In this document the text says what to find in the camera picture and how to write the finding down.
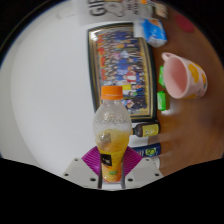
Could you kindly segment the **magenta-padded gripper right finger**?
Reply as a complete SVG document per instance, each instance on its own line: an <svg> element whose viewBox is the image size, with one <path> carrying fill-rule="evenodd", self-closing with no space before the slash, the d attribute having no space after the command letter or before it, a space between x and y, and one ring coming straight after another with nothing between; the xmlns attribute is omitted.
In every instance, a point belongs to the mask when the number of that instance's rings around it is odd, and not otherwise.
<svg viewBox="0 0 224 224"><path fill-rule="evenodd" d="M130 147L126 149L122 165L123 189L140 188L163 177L151 158L141 157Z"/></svg>

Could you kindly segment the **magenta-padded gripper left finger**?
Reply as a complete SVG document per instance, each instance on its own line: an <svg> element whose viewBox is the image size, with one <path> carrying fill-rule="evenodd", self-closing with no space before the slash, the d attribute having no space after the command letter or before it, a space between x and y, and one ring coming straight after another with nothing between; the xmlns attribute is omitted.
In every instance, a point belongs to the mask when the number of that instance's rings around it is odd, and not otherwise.
<svg viewBox="0 0 224 224"><path fill-rule="evenodd" d="M98 148L93 147L83 157L74 158L62 177L84 188L100 189L102 177Z"/></svg>

